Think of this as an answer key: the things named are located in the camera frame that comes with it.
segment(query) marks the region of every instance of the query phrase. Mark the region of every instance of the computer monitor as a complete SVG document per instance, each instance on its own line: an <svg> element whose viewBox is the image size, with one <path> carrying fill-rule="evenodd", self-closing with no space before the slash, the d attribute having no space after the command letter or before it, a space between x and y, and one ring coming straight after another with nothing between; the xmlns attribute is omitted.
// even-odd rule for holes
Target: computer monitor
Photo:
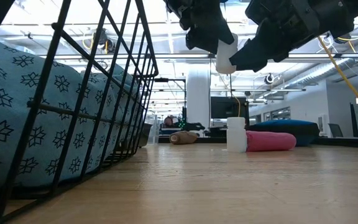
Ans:
<svg viewBox="0 0 358 224"><path fill-rule="evenodd" d="M247 118L248 108L245 106L247 98L238 98L241 104L240 117ZM212 96L211 119L226 119L238 116L239 104L235 98Z"/></svg>

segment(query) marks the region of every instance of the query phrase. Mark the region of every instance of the black wire basket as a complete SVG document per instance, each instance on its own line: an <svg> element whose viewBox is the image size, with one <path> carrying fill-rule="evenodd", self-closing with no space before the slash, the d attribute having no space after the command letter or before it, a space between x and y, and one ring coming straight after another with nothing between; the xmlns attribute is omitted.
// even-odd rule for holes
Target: black wire basket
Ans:
<svg viewBox="0 0 358 224"><path fill-rule="evenodd" d="M5 179L5 184L0 189L0 223L5 222L18 214L21 214L29 209L35 207L36 205L50 200L57 195L62 194L63 192L73 188L74 186L92 178L95 175L103 172L104 170L110 168L114 164L122 162L131 156L133 156L137 152L137 148L139 146L140 136L142 134L142 130L144 127L145 116L147 113L147 108L149 106L151 90L154 83L154 77L158 75L158 68L155 59L155 54L152 45L152 39L150 36L150 30L148 27L144 5L142 0L133 0L132 2L136 3L138 14L136 23L134 24L134 33L132 36L131 44L128 46L123 38L125 23L127 20L127 16L129 13L129 7L131 5L131 0L126 1L126 8L124 11L124 17L122 19L121 28L118 29L117 24L114 22L112 15L108 10L108 6L110 0L94 0L95 4L100 4L101 6L101 15L98 22L97 29L94 33L94 41L98 42L101 34L103 32L103 26L105 26L105 20L107 20L112 28L115 30L118 40L115 45L115 52L112 57L111 69L106 70L106 65L101 65L100 62L95 60L95 55L97 51L97 44L94 44L91 47L90 54L82 48L70 35L68 35L64 30L65 21L67 18L68 10L70 8L71 0L63 0L62 7L60 9L60 14L56 23L52 24L52 28L54 29L52 41L50 43L50 47L47 52L47 56L45 58L44 66L42 67L42 72L39 76L39 83L37 85L35 95L32 100L27 102L27 107L29 108L29 113L27 115L27 119L24 124L23 131L21 132L19 143L16 147L16 152L14 154L13 160L11 162L11 166L8 172L8 175ZM12 1L0 0L0 8L6 8L5 5L11 5ZM138 52L133 52L135 38L138 34L139 25L143 28L142 38L140 42L140 47ZM73 110L66 110L62 108L57 108L54 106L50 106L48 104L43 103L44 91L49 85L48 78L51 72L51 68L53 66L54 58L57 53L58 45L60 43L60 39L63 38L66 42L68 42L72 48L74 48L78 53L82 55L84 59L87 59L87 66L85 70L85 74L83 75L82 85L79 88L78 98ZM113 68L117 61L118 49L123 47L127 53L127 62L126 67L124 68L124 73L122 74L121 82L118 82L112 77ZM126 77L128 75L128 67L129 64L133 63L135 65L135 72L132 74L132 81L130 90L124 88L124 83ZM86 94L86 88L88 84L88 80L91 76L92 67L97 68L103 75L106 76L106 87L101 95L101 103L99 110L96 115L91 116L89 114L85 114L81 112L81 104L83 102L84 95ZM108 89L111 85L118 87L118 95L116 96L116 104L114 107L114 111L112 113L111 118L102 118L102 112L104 108L104 104L108 98ZM126 102L123 104L124 113L123 118L118 121L116 119L117 110L119 107L119 103L122 102L121 98L123 96L126 97ZM63 143L63 149L60 154L60 158L58 160L56 172L54 173L53 182L50 184L47 189L42 189L42 191L28 193L23 190L16 190L14 183L19 172L19 168L21 165L21 161L27 149L27 145L29 142L29 138L31 132L33 130L33 126L37 117L37 114L40 110L50 111L52 113L58 114L67 114L71 116L70 125L68 127L67 135L65 141ZM86 156L80 167L81 174L78 178L71 179L70 181L61 181L60 175L62 174L63 165L66 160L66 156L68 153L70 142L73 139L73 132L76 127L76 124L79 122L79 118L92 119L94 121L92 135L89 139L89 146L86 151ZM98 127L101 122L109 123L108 134L106 137L106 142L104 143L104 148L102 152L102 158L106 158L103 162L100 162L97 169L92 172L86 172L86 166L88 161L90 160L90 155L93 150L91 147L93 142L95 141L95 136L98 131ZM115 136L111 136L113 125L119 126L118 134ZM106 149L108 147L108 142L111 138L122 139L122 141L116 141L114 150L110 155L106 155ZM6 207L9 200L14 199L32 199L34 201L28 203L27 205L14 210L13 212L6 213Z"/></svg>

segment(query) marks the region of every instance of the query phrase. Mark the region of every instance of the ceiling duct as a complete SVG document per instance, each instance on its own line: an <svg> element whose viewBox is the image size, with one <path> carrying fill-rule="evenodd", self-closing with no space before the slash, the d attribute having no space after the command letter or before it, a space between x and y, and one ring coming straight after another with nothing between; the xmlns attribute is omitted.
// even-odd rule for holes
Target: ceiling duct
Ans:
<svg viewBox="0 0 358 224"><path fill-rule="evenodd" d="M336 60L341 70L347 70L348 67L353 67L356 64L354 58L344 58ZM295 88L299 86L307 86L310 84L318 83L331 75L337 74L337 70L332 63L322 63L317 65L301 74L296 76L284 85L280 85L277 88Z"/></svg>

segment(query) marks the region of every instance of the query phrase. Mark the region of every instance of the office chair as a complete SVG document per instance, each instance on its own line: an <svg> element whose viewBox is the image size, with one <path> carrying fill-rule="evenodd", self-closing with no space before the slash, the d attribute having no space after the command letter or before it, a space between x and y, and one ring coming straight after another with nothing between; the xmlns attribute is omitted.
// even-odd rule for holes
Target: office chair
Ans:
<svg viewBox="0 0 358 224"><path fill-rule="evenodd" d="M328 124L333 138L343 137L341 127L338 124Z"/></svg>

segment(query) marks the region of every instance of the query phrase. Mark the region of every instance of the security camera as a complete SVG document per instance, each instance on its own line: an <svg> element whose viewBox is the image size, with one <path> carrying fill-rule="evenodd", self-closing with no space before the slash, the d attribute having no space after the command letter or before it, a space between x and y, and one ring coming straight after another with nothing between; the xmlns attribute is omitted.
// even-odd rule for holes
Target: security camera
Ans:
<svg viewBox="0 0 358 224"><path fill-rule="evenodd" d="M266 75L266 77L265 77L265 83L266 83L267 85L271 85L271 84L273 84L273 82L274 82L274 76L273 76L272 74Z"/></svg>

